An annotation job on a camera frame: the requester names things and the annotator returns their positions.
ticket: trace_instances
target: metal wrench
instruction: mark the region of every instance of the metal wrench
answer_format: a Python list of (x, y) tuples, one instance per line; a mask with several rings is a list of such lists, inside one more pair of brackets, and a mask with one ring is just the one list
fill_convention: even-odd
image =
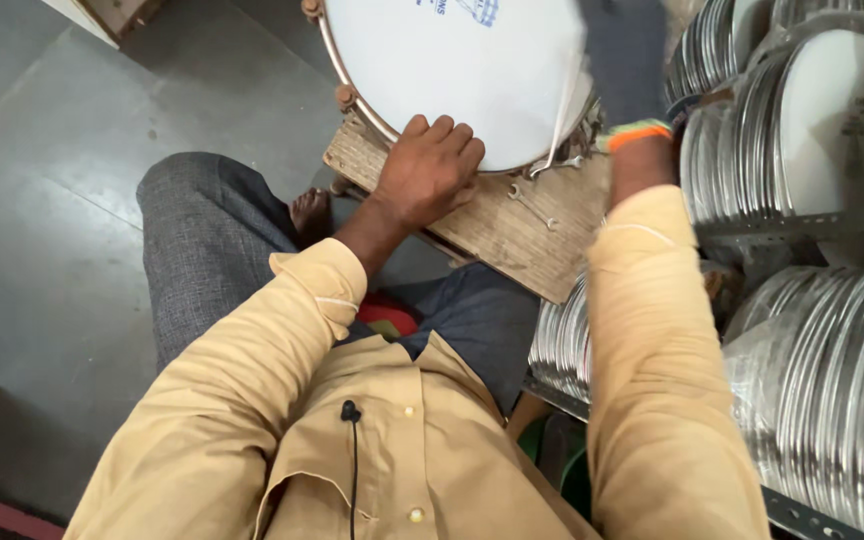
[(529, 211), (534, 214), (538, 219), (545, 222), (545, 227), (548, 228), (549, 231), (555, 231), (556, 225), (559, 224), (559, 220), (554, 217), (546, 218), (532, 203), (532, 201), (525, 198), (525, 195), (522, 195), (522, 191), (519, 189), (519, 185), (517, 183), (513, 183), (511, 188), (514, 190), (512, 193), (509, 193), (509, 198), (512, 201), (518, 201), (522, 203), (522, 205), (529, 209)]
[(544, 162), (539, 162), (532, 165), (532, 168), (529, 169), (529, 179), (535, 181), (539, 178), (539, 175), (546, 172), (549, 169), (557, 169), (559, 167), (572, 167), (575, 169), (581, 169), (582, 163), (586, 159), (582, 157), (582, 155), (576, 155), (571, 159), (566, 159), (565, 161), (556, 161), (551, 165), (546, 165)]

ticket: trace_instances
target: drum rim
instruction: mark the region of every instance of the drum rim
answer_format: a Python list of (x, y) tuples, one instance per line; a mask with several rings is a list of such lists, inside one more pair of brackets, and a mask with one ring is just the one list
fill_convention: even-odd
[[(373, 109), (369, 102), (359, 94), (358, 89), (355, 88), (355, 83), (352, 80), (352, 77), (349, 76), (349, 71), (346, 70), (346, 65), (342, 62), (342, 56), (339, 55), (339, 50), (335, 46), (335, 40), (332, 38), (332, 29), (329, 25), (329, 15), (327, 13), (328, 8), (326, 7), (326, 3), (322, 3), (322, 11), (318, 16), (318, 31), (321, 33), (322, 40), (325, 42), (325, 50), (328, 52), (328, 57), (332, 61), (332, 68), (335, 69), (335, 72), (339, 75), (339, 82), (343, 85), (349, 85), (355, 90), (355, 109), (358, 110), (359, 117), (362, 118), (367, 124), (370, 125), (372, 129), (378, 132), (378, 135), (381, 136), (388, 142), (389, 144), (394, 144), (399, 140), (399, 132), (392, 128), (389, 124), (386, 123), (385, 120), (382, 119), (381, 116)], [(582, 113), (579, 114), (575, 121), (572, 122), (572, 125), (569, 127), (565, 136), (558, 141), (558, 146), (561, 147), (564, 143), (569, 141), (569, 138), (572, 134), (575, 133), (579, 126), (582, 124), (583, 118), (585, 118), (589, 114), (589, 110), (592, 109), (595, 103), (595, 80), (592, 81), (591, 90), (588, 92), (588, 96), (585, 98), (585, 103), (582, 105)], [(526, 161), (520, 166), (512, 167), (510, 169), (502, 169), (502, 170), (484, 170), (478, 171), (478, 174), (488, 174), (488, 175), (501, 175), (501, 174), (514, 174), (519, 172), (527, 172), (531, 166), (535, 163), (547, 160), (549, 156), (548, 152), (542, 153), (535, 158)]]

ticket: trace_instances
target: bare foot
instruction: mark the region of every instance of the bare foot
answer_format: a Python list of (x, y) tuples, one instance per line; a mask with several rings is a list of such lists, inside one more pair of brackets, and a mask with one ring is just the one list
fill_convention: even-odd
[(329, 191), (310, 187), (289, 204), (289, 216), (298, 231), (298, 249), (324, 240), (332, 225)]

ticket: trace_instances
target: gray trousers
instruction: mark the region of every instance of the gray trousers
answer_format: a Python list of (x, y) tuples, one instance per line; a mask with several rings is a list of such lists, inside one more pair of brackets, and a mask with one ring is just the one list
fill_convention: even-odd
[[(215, 153), (177, 153), (142, 178), (143, 260), (159, 371), (270, 282), (270, 253), (295, 253), (289, 208), (257, 171)], [(539, 299), (481, 263), (385, 291), (423, 316), (398, 340), (413, 361), (436, 331), (508, 414), (519, 395)], [(344, 342), (375, 333), (356, 321)]]

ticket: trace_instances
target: orange band on wrist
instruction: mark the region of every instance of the orange band on wrist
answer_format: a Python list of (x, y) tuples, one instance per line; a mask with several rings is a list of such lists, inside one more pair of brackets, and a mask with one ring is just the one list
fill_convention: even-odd
[(623, 131), (608, 138), (608, 152), (616, 153), (616, 151), (627, 142), (638, 141), (649, 137), (665, 137), (672, 141), (672, 131), (666, 126), (647, 126), (641, 129), (632, 129)]

